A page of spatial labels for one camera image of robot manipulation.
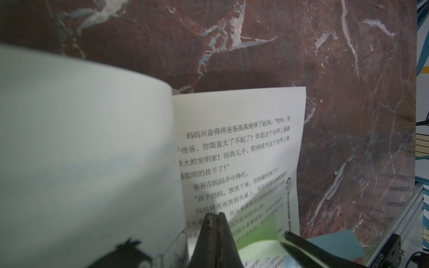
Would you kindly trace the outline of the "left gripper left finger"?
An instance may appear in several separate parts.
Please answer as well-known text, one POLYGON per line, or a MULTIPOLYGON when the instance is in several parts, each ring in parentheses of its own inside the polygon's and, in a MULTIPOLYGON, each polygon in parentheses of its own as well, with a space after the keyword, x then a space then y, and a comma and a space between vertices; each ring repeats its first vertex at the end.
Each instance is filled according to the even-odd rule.
POLYGON ((224 213, 205 215, 189 268, 243 268, 224 213))

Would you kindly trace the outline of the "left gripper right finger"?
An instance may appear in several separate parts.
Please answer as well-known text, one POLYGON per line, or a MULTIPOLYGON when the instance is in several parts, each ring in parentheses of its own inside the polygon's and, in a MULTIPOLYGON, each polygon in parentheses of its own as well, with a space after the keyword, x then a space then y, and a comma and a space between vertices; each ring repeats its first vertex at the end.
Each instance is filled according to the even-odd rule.
POLYGON ((283 237, 281 247, 302 268, 364 268, 363 265, 337 257, 292 232, 286 231, 283 237))

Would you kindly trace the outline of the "blue sticky note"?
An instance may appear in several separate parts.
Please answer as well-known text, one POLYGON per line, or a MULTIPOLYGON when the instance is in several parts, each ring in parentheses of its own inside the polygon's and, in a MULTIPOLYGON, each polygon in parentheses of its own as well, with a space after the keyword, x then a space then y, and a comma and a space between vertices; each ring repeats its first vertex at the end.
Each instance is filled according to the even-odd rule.
MULTIPOLYGON (((366 257, 366 253, 352 230, 335 232, 327 235, 317 236, 307 239, 308 242, 325 250, 326 252, 345 259, 351 264, 336 264, 330 265, 330 268, 363 268, 364 266, 354 262, 356 259, 366 257)), ((293 258, 302 268, 328 268, 327 265, 320 265, 310 257, 299 253, 293 258)))

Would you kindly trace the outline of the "yellow cover book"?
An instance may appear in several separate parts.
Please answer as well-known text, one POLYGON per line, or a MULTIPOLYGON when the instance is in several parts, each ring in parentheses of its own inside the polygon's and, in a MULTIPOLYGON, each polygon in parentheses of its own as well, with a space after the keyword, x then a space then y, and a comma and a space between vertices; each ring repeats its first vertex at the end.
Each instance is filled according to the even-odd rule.
POLYGON ((128 70, 1 46, 1 266, 178 268, 208 213, 234 244, 299 232, 305 87, 174 95, 128 70))

